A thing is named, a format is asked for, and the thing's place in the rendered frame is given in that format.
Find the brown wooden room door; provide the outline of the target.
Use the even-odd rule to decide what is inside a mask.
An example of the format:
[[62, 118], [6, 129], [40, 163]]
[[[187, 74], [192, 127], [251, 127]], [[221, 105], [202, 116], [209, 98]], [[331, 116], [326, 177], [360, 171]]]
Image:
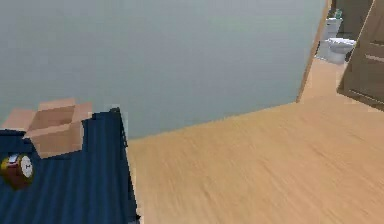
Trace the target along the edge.
[[384, 0], [373, 0], [337, 92], [384, 111]]

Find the open cardboard box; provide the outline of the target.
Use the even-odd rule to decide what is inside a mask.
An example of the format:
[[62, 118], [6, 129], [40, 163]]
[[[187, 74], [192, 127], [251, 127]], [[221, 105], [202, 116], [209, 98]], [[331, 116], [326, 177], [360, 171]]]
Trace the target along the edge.
[[16, 108], [2, 129], [24, 131], [41, 158], [80, 151], [84, 138], [82, 122], [92, 117], [92, 103], [74, 98], [41, 102], [37, 110]]

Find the dark blue table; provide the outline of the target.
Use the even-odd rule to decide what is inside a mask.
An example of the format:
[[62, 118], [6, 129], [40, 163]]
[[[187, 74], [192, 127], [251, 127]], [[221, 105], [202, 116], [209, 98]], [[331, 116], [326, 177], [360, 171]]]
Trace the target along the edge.
[[0, 224], [139, 224], [120, 110], [82, 125], [80, 151], [45, 159], [23, 131], [0, 129], [0, 162], [25, 153], [34, 170], [20, 190], [0, 177]]

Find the white toilet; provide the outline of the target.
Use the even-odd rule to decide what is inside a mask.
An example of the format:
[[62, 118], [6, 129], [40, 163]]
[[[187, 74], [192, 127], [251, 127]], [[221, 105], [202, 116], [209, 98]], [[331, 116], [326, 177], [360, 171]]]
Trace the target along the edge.
[[346, 55], [354, 49], [356, 41], [337, 37], [342, 21], [342, 18], [327, 18], [325, 20], [325, 27], [315, 54], [316, 58], [334, 64], [345, 63]]

